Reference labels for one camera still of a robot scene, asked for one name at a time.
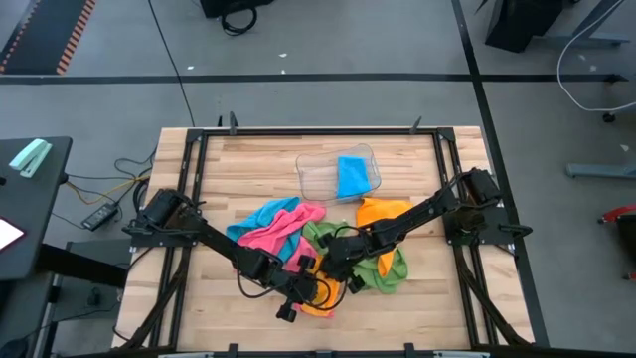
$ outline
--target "desk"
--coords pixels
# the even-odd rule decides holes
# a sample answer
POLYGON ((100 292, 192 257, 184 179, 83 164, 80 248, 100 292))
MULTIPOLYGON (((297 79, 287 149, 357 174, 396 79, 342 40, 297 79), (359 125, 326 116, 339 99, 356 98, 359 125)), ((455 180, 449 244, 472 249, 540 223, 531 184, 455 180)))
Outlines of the desk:
MULTIPOLYGON (((73 141, 43 138, 53 144, 33 178, 24 178, 9 162, 34 138, 0 140, 0 217, 25 231, 25 236, 0 252, 0 281, 11 287, 0 306, 0 347, 21 338, 42 323, 50 300, 52 272, 123 286, 126 270, 43 244, 43 239, 73 141)), ((29 337, 27 356, 35 351, 38 334, 29 337)))
POLYGON ((0 186, 0 216, 22 228, 25 236, 0 252, 0 280, 25 278, 33 271, 44 233, 49 225, 58 188, 64 183, 71 144, 68 137, 43 138, 53 144, 33 178, 24 178, 12 170, 9 162, 24 148, 30 139, 0 141, 0 176, 7 179, 0 186))
MULTIPOLYGON (((301 153, 320 153, 369 144, 378 161, 382 185, 373 194, 419 203, 440 188, 433 140, 423 135, 272 135, 213 136, 207 142, 200 200, 213 227, 243 220, 266 201, 299 196, 295 160, 301 153)), ((489 169, 479 127, 454 127, 461 165, 489 169)), ((187 129, 163 129, 147 198, 160 188, 176 188, 187 129)), ((194 144, 185 193, 193 190, 199 144, 194 144)), ((450 154, 443 147, 446 166, 450 154)), ((359 204, 329 207, 326 220, 355 223, 359 204)), ((194 248, 183 305, 178 351, 402 350, 469 347, 453 250, 446 244, 441 220, 410 233, 401 244, 409 277, 394 295, 376 291, 348 294, 331 319, 299 312, 294 323, 274 317, 283 297, 247 299, 237 288, 230 263, 207 247, 194 248)), ((481 247, 489 293, 508 321, 533 340, 529 316, 514 259, 494 247, 481 247)), ((165 249, 154 249, 129 273, 117 330, 130 336, 157 297, 165 249)), ((258 287, 245 282, 245 289, 258 287)), ((480 308, 473 299, 479 335, 485 341, 480 308)), ((161 344, 166 344, 170 312, 164 314, 161 344)), ((113 346, 122 341, 114 338, 113 346)))

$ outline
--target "white cable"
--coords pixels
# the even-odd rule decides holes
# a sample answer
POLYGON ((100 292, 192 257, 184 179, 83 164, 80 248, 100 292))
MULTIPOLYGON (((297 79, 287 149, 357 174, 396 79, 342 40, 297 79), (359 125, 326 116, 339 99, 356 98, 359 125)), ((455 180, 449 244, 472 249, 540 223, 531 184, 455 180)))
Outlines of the white cable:
POLYGON ((603 15, 601 15, 598 19, 596 19, 596 21, 591 23, 583 31, 579 32, 578 34, 576 34, 576 36, 574 36, 571 40, 569 40, 567 45, 565 45, 565 48, 563 48, 563 52, 561 52, 560 56, 558 57, 558 63, 556 64, 556 79, 558 80, 558 85, 565 92, 565 94, 567 94, 567 96, 569 96, 569 98, 574 102, 574 104, 576 104, 579 108, 581 108, 583 110, 586 110, 586 111, 613 112, 613 111, 625 109, 625 108, 630 107, 632 105, 636 105, 636 101, 633 101, 631 103, 628 103, 628 104, 625 104, 625 105, 621 105, 621 106, 618 106, 618 107, 615 107, 615 108, 587 108, 587 107, 581 105, 578 101, 576 101, 576 99, 574 99, 574 97, 569 93, 569 91, 567 91, 567 89, 565 89, 565 87, 563 86, 563 83, 560 81, 560 62, 561 62, 561 60, 563 60, 563 55, 565 55, 565 52, 567 51, 569 46, 574 41, 576 41, 576 39, 578 39, 580 36, 582 36, 584 33, 586 33, 589 29, 591 29, 596 24, 598 24, 600 21, 602 21, 604 18, 606 18, 614 9, 616 9, 616 7, 618 7, 620 4, 622 4, 623 1, 625 1, 625 0, 618 1, 616 4, 614 4, 612 7, 610 7, 603 15))

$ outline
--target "yellow cable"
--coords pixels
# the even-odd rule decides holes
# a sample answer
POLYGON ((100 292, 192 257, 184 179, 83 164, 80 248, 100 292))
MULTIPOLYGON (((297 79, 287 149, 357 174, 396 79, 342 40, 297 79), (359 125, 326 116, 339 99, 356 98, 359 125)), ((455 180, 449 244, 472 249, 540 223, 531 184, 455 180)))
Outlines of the yellow cable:
POLYGON ((119 189, 121 189, 121 188, 125 187, 125 186, 126 186, 126 185, 128 185, 128 184, 134 184, 135 182, 138 182, 138 181, 141 181, 141 180, 145 180, 145 179, 148 179, 148 178, 150 178, 150 175, 146 175, 146 176, 142 176, 142 177, 137 177, 137 178, 134 178, 134 179, 130 179, 130 180, 128 180, 127 182, 122 183, 122 184, 119 184, 119 185, 117 185, 116 187, 114 187, 114 188, 112 188, 112 189, 108 190, 107 192, 105 192, 105 193, 101 194, 101 197, 100 197, 99 199, 97 199, 97 200, 93 200, 93 201, 87 201, 87 200, 86 200, 86 199, 85 199, 85 198, 81 195, 80 191, 78 190, 78 188, 76 188, 76 187, 75 187, 75 185, 73 185, 73 184, 71 184, 71 183, 69 183, 69 182, 67 182, 66 184, 67 184, 69 187, 71 187, 71 188, 72 188, 72 189, 76 192, 76 194, 78 194, 79 199, 80 199, 83 203, 85 203, 85 204, 87 204, 87 205, 92 205, 92 204, 96 204, 96 203, 100 202, 100 201, 101 201, 101 200, 103 200, 103 199, 104 199, 104 198, 105 198, 108 194, 110 194, 110 193, 112 193, 112 192, 115 192, 115 191, 117 191, 117 190, 119 190, 119 189))

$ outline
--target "orange cloth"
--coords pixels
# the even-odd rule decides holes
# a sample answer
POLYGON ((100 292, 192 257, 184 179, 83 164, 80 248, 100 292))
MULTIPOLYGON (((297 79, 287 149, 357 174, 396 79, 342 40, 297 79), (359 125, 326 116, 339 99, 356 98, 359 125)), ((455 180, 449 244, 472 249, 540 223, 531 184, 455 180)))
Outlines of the orange cloth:
MULTIPOLYGON (((320 267, 321 262, 322 262, 322 255, 318 255, 316 257, 316 265, 314 265, 314 267, 310 269, 309 272, 310 273, 316 272, 316 270, 320 267)), ((329 293, 329 290, 323 283, 319 282, 318 293, 316 293, 316 298, 314 298, 312 303, 314 305, 318 305, 319 303, 322 303, 325 301, 325 299, 327 299, 327 302, 322 304, 320 307, 331 307, 332 305, 336 303, 336 300, 338 299, 339 292, 340 292, 340 283, 336 281, 335 279, 327 278, 327 275, 325 275, 325 273, 322 271, 318 271, 316 273, 316 277, 327 282, 327 284, 329 285, 329 288, 331 289, 331 296, 329 297, 329 299, 327 299, 327 293, 329 293)), ((329 311, 323 311, 323 310, 310 307, 307 304, 303 304, 302 306, 300 306, 300 309, 307 314, 311 314, 317 317, 333 317, 334 315, 333 309, 329 311)))
MULTIPOLYGON (((371 224, 379 219, 394 219, 403 212, 412 208, 413 205, 403 200, 384 200, 375 198, 364 198, 364 203, 356 214, 356 223, 359 227, 371 224)), ((394 252, 382 254, 378 258, 378 273, 386 277, 391 270, 394 261, 394 252)))

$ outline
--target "wooden tabletop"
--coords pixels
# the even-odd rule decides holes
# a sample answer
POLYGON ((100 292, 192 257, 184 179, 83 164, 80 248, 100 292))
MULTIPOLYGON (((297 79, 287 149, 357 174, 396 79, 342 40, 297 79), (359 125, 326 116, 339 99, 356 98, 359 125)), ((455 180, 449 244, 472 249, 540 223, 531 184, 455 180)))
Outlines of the wooden tabletop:
MULTIPOLYGON (((455 127, 464 170, 490 169, 479 127, 455 127)), ((147 198, 160 188, 176 188, 186 128, 163 129, 147 198)), ((323 153, 369 144, 382 175, 373 197, 419 203, 440 188, 432 140, 422 135, 370 136, 235 136, 211 137, 201 200, 210 225, 224 232, 265 202, 300 196, 295 161, 299 154, 323 153)), ((191 171, 196 167, 197 146, 191 171)), ((444 145, 447 165, 448 149, 444 145)), ((186 193, 192 193, 194 174, 186 193)), ((332 206, 328 221, 355 223, 360 203, 332 206)), ((205 246, 192 253, 178 348, 180 351, 240 350, 401 350, 469 348, 452 249, 446 245, 441 220, 410 233, 401 244, 408 280, 396 294, 367 290, 348 295, 333 318, 298 312, 294 323, 275 318, 284 298, 273 293, 261 299, 243 297, 230 262, 205 246)), ((533 340, 513 257, 493 247, 481 249, 491 299, 518 333, 533 340)), ((180 255, 175 254, 175 266, 180 255)), ((164 249, 154 249, 128 276, 117 331, 130 336, 157 297, 164 249)), ((257 286, 244 282, 249 292, 257 286)), ((481 309, 473 299, 479 334, 486 342, 481 309)), ((164 314, 161 341, 167 341, 172 308, 164 314)), ((114 338, 113 346, 122 344, 114 338)))

